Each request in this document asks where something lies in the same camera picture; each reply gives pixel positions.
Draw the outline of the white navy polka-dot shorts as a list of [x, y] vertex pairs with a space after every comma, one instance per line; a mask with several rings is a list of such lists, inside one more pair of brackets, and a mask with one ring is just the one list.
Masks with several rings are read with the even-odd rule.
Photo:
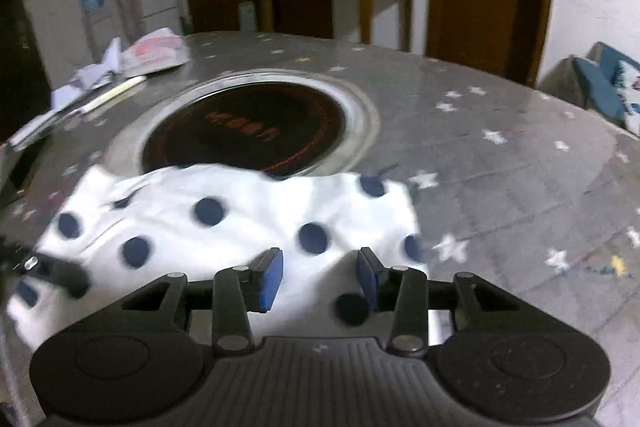
[[33, 279], [17, 285], [8, 311], [31, 348], [157, 277], [209, 280], [272, 247], [283, 279], [272, 308], [250, 319], [256, 337], [383, 335], [379, 315], [357, 324], [335, 312], [338, 297], [358, 291], [357, 251], [424, 269], [408, 188], [353, 172], [278, 180], [196, 165], [121, 178], [92, 167], [37, 247], [78, 262], [91, 285], [79, 299]]

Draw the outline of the round induction cooktop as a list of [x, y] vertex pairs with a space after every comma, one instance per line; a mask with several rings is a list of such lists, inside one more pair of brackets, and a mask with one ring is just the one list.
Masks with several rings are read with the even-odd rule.
[[102, 164], [121, 176], [198, 164], [325, 176], [354, 167], [380, 127], [374, 103], [350, 82], [253, 69], [156, 104], [116, 135]]

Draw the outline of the crumpled white paper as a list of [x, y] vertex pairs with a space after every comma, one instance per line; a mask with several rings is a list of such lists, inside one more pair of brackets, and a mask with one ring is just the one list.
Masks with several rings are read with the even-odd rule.
[[61, 112], [78, 98], [89, 94], [122, 73], [122, 39], [115, 37], [107, 46], [102, 61], [78, 69], [72, 79], [51, 93], [51, 109]]

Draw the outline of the white pen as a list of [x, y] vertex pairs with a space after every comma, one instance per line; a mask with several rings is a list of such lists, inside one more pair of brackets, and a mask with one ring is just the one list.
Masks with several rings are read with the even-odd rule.
[[78, 109], [75, 110], [75, 114], [87, 115], [93, 112], [94, 110], [96, 110], [97, 108], [107, 104], [108, 102], [115, 100], [115, 98], [118, 98], [119, 95], [122, 95], [130, 91], [131, 89], [134, 89], [135, 87], [139, 86], [139, 84], [144, 83], [145, 80], [146, 80], [145, 75], [129, 78], [119, 83], [117, 86], [111, 88], [110, 90], [100, 94], [90, 102], [84, 104], [83, 106], [80, 106]]

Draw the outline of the pink white tissue pack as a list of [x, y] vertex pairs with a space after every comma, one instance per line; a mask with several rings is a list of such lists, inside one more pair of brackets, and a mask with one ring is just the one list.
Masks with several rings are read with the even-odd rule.
[[191, 60], [186, 40], [165, 27], [138, 39], [122, 54], [125, 78], [155, 74], [182, 66]]

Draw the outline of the water dispenser with bottle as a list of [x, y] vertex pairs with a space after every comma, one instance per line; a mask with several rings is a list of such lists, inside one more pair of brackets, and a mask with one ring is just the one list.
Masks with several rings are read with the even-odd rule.
[[99, 63], [111, 41], [117, 36], [114, 17], [107, 0], [79, 0], [91, 62]]

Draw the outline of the blue sofa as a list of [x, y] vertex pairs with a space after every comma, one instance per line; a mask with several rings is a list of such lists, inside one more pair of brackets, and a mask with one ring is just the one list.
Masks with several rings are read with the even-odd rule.
[[598, 41], [586, 57], [571, 55], [564, 58], [538, 82], [538, 89], [597, 113], [611, 124], [627, 131], [623, 104], [614, 87], [615, 69], [619, 61], [625, 61], [639, 69], [638, 60]]

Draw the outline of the butterfly print pillow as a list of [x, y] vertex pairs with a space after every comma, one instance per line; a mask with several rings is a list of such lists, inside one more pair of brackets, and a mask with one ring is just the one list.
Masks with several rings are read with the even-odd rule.
[[640, 132], [640, 72], [637, 67], [619, 61], [614, 75], [614, 87], [622, 101], [626, 130], [634, 135]]

